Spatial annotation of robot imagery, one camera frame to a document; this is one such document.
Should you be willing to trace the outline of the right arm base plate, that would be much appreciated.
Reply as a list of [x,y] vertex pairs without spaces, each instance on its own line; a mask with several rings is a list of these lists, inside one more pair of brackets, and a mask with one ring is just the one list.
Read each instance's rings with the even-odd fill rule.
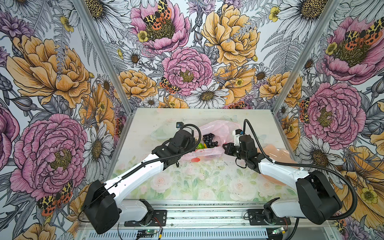
[[292,224],[290,218],[270,218],[262,209],[248,209],[243,215],[243,219],[249,221],[251,226],[289,226]]

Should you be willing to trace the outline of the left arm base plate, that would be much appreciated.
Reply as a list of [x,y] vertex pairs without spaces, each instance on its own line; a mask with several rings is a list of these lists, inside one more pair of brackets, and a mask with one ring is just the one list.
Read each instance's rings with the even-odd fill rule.
[[142,221],[124,222],[125,227],[165,227],[167,224],[167,210],[154,210],[148,213]]

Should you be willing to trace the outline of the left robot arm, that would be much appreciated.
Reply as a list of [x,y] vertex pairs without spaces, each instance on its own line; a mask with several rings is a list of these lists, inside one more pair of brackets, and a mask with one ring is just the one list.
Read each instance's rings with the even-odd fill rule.
[[104,183],[97,180],[89,185],[82,213],[97,234],[104,234],[115,224],[137,222],[147,225],[154,214],[145,200],[124,199],[139,185],[171,165],[178,165],[182,156],[192,153],[202,139],[201,130],[193,124],[181,126],[169,140],[155,147],[137,165]]

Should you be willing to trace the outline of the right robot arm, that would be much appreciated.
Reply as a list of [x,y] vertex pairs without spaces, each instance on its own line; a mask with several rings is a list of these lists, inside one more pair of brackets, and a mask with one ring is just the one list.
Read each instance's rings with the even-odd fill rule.
[[296,200],[275,198],[264,204],[264,220],[274,224],[280,218],[305,218],[321,225],[342,208],[342,202],[321,171],[308,172],[292,163],[273,160],[256,147],[256,141],[241,130],[234,131],[234,142],[223,145],[226,155],[245,161],[246,167],[271,177],[297,193]]

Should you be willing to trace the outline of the pink scalloped bowl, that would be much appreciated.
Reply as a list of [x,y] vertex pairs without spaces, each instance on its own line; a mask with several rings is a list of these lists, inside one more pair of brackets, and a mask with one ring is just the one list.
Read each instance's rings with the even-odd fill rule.
[[[285,148],[277,148],[272,144],[263,147],[264,152],[269,156],[270,159],[276,162],[282,163],[296,163],[291,159],[290,153]],[[265,160],[262,164],[262,176],[275,184],[287,185],[289,187],[295,187],[294,177],[292,175],[293,168],[287,166],[276,165],[268,160]]]

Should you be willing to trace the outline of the green bumpy fruit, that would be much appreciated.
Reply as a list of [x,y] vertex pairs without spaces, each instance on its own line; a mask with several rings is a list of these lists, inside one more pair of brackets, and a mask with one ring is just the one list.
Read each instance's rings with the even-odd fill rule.
[[199,145],[196,147],[197,150],[205,149],[206,145],[203,143],[199,143]]

